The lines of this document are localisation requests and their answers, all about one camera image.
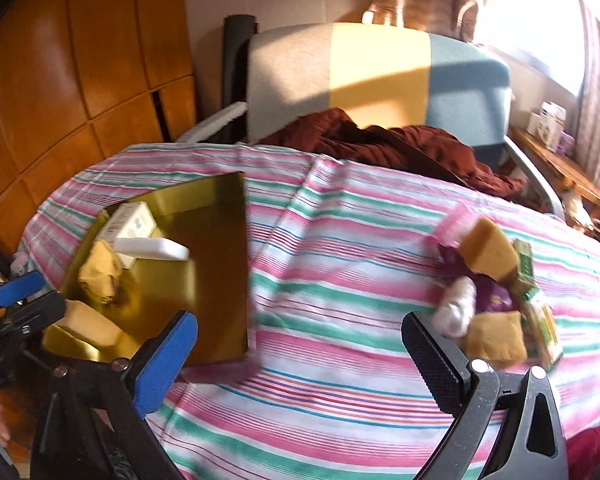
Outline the square yellow sponge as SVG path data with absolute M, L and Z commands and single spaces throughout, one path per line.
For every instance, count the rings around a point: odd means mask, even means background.
M 528 353 L 520 313 L 476 314 L 468 326 L 464 351 L 468 359 L 486 361 L 497 370 L 524 362 Z

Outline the clear plastic wrap ball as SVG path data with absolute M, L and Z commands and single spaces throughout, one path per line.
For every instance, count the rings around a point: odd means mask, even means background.
M 442 336 L 460 339 L 476 312 L 477 289 L 471 278 L 457 278 L 445 289 L 431 324 Z

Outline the purple snack packet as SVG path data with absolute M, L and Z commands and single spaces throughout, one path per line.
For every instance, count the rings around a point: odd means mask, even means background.
M 508 312 L 515 310 L 508 290 L 486 274 L 478 274 L 469 270 L 464 259 L 452 246 L 438 245 L 442 259 L 441 278 L 451 284 L 459 278 L 470 278 L 476 288 L 476 312 Z

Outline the yellow knitted sock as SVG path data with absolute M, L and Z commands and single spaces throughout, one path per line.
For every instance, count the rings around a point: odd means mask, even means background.
M 84 292 L 100 304 L 111 304 L 118 293 L 122 265 L 111 245 L 96 240 L 79 268 L 78 281 Z

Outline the green cracker packet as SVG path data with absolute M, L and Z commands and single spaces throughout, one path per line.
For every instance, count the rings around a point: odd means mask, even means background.
M 550 372 L 564 355 L 553 312 L 544 300 L 524 301 L 521 311 L 530 327 L 539 362 Z

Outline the green small box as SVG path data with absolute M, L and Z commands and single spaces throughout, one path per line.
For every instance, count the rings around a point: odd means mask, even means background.
M 535 286 L 533 255 L 531 245 L 524 240 L 516 238 L 513 248 L 518 263 L 509 282 L 509 291 L 514 298 L 520 299 Z

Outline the yellow sponge wedge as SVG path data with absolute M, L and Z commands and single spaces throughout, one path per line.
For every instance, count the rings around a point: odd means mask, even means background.
M 473 274 L 483 274 L 504 283 L 517 270 L 518 256 L 503 231 L 490 219 L 481 217 L 463 237 L 458 254 Z

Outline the white medicine box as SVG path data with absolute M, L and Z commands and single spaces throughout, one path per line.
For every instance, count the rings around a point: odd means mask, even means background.
M 95 240 L 103 240 L 110 247 L 120 237 L 151 237 L 157 229 L 154 215 L 145 202 L 123 203 L 112 214 Z

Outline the gold metal tin box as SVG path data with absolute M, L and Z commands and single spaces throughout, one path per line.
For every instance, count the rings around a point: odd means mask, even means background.
M 244 176 L 205 177 L 140 196 L 165 237 L 188 248 L 187 260 L 138 260 L 124 271 L 116 300 L 104 306 L 78 282 L 99 231 L 117 210 L 103 209 L 86 232 L 58 292 L 116 324 L 133 349 L 158 335 L 179 310 L 196 316 L 198 338 L 186 361 L 193 382 L 234 378 L 257 356 L 256 315 L 249 295 Z

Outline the striped bed sheet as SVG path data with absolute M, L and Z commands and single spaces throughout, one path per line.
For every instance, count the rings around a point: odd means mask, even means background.
M 189 479 L 409 479 L 450 419 L 401 337 L 438 301 L 431 232 L 456 205 L 528 242 L 564 356 L 553 370 L 567 436 L 600 425 L 600 243 L 460 186 L 247 145 L 140 144 L 77 174 L 38 207 L 21 247 L 53 286 L 105 207 L 164 186 L 245 178 L 260 372 L 178 384 L 149 425 Z

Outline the wooden side table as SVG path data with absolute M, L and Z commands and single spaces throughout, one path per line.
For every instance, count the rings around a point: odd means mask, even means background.
M 563 188 L 576 191 L 580 196 L 600 208 L 600 188 L 568 157 L 555 154 L 530 133 L 509 127 L 509 136 L 523 148 L 528 148 L 558 179 Z

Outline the wooden wardrobe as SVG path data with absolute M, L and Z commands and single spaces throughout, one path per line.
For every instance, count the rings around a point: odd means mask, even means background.
M 69 178 L 195 122 L 185 0 L 15 0 L 0 21 L 0 253 Z

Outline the white boxes on table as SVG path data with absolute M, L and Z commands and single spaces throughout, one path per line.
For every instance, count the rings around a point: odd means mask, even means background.
M 571 157 L 574 139 L 566 133 L 567 111 L 554 102 L 543 102 L 539 110 L 531 113 L 526 133 L 539 140 L 550 152 Z

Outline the dark red jacket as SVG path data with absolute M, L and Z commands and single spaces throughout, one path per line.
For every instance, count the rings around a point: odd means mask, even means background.
M 258 141 L 334 159 L 418 174 L 511 200 L 526 187 L 498 174 L 470 146 L 437 127 L 359 127 L 341 108 L 307 114 Z

